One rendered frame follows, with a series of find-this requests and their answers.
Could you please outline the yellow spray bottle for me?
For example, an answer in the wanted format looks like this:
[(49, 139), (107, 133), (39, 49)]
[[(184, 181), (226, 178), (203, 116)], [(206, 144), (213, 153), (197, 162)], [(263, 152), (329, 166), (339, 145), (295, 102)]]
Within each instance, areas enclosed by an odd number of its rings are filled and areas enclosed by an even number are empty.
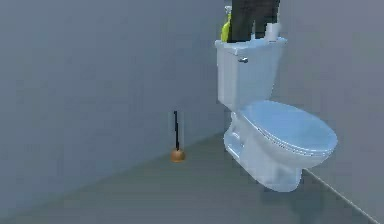
[(225, 9), (225, 13), (227, 15), (227, 19), (221, 28), (220, 39), (222, 42), (227, 42), (228, 41), (228, 35), (229, 35), (229, 29), (230, 29), (231, 16), (232, 16), (232, 7), (230, 5), (227, 5), (224, 7), (224, 9)]

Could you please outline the white toilet paper roll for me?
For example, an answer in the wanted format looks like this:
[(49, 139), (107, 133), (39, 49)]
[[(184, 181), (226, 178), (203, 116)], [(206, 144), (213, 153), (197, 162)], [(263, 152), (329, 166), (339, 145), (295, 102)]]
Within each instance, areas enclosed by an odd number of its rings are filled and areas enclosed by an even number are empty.
[(267, 42), (276, 42), (281, 30), (280, 23), (268, 23), (265, 31), (265, 40)]

